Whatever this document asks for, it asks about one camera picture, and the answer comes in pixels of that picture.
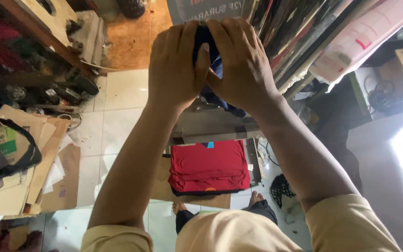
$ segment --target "dark pants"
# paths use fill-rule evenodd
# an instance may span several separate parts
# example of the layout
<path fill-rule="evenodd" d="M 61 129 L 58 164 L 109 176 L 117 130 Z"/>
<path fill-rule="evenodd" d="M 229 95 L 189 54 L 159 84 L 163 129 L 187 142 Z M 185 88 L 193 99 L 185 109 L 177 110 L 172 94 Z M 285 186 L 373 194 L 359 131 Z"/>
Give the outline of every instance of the dark pants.
<path fill-rule="evenodd" d="M 273 212 L 273 210 L 270 208 L 270 206 L 268 205 L 266 199 L 258 201 L 254 205 L 252 205 L 251 207 L 247 207 L 244 210 L 248 211 L 248 212 L 255 213 L 255 214 L 263 215 L 263 216 L 269 218 L 271 221 L 273 221 L 273 223 L 275 223 L 276 225 L 278 224 L 278 220 L 276 219 L 276 215 Z M 197 214 L 193 214 L 193 213 L 189 212 L 188 210 L 178 211 L 176 213 L 176 220 L 175 220 L 176 234 L 179 234 L 181 229 L 183 228 L 183 226 L 185 226 L 185 224 L 190 219 L 192 219 L 194 216 L 196 216 Z"/>

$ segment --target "person's right hand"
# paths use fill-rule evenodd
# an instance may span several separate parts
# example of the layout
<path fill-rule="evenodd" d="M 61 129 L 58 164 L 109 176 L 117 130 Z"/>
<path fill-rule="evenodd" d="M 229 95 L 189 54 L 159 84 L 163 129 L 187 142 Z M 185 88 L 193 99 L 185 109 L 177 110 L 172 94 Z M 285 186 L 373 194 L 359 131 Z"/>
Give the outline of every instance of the person's right hand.
<path fill-rule="evenodd" d="M 207 82 L 227 103 L 256 116 L 282 99 L 274 85 L 268 58 L 253 27 L 242 18 L 206 22 L 223 63 L 223 79 L 210 71 Z"/>

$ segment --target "beige shirt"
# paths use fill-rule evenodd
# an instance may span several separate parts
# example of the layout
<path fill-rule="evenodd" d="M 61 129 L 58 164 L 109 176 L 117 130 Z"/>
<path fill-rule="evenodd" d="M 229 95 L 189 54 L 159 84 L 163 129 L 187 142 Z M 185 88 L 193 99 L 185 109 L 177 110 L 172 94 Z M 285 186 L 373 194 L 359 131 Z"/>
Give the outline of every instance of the beige shirt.
<path fill-rule="evenodd" d="M 325 199 L 306 213 L 315 251 L 400 252 L 399 247 L 372 211 L 357 195 Z M 85 233 L 83 252 L 153 251 L 145 231 L 128 226 L 104 225 Z M 229 210 L 199 214 L 186 223 L 176 239 L 177 252 L 302 251 L 264 216 Z"/>

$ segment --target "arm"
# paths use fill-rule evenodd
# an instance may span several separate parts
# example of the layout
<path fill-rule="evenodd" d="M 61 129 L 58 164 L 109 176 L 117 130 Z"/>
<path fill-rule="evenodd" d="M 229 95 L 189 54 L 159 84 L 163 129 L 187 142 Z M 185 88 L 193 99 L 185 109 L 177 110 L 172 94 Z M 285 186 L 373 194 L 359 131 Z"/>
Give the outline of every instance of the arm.
<path fill-rule="evenodd" d="M 149 98 L 122 146 L 94 204 L 88 229 L 126 225 L 144 229 L 156 169 L 180 113 L 197 97 L 209 69 L 209 48 L 192 64 L 197 22 L 173 26 L 154 41 L 150 55 Z"/>
<path fill-rule="evenodd" d="M 223 62 L 223 79 L 211 71 L 209 85 L 255 118 L 304 211 L 329 197 L 359 195 L 341 165 L 279 94 L 253 27 L 231 18 L 207 24 Z"/>

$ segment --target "beige sleeve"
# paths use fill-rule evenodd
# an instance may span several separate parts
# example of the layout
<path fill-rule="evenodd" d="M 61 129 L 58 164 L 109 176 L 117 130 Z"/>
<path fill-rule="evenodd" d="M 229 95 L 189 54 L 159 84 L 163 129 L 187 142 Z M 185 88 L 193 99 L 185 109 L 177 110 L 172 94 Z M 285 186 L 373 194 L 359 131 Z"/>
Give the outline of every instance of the beige sleeve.
<path fill-rule="evenodd" d="M 153 242 L 147 232 L 137 227 L 102 225 L 92 227 L 85 232 L 80 251 L 152 252 Z"/>
<path fill-rule="evenodd" d="M 306 213 L 314 251 L 400 252 L 367 200 L 349 194 L 325 199 Z"/>

